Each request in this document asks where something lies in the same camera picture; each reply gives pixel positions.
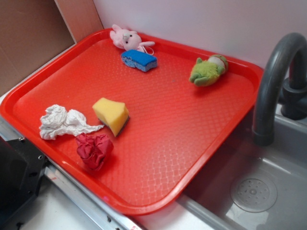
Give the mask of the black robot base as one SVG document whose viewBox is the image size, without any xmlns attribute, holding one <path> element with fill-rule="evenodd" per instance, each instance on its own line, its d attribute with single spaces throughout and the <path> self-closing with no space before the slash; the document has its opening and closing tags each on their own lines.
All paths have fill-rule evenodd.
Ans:
<svg viewBox="0 0 307 230">
<path fill-rule="evenodd" d="M 0 227 L 28 204 L 40 190 L 46 156 L 27 139 L 0 139 Z"/>
</svg>

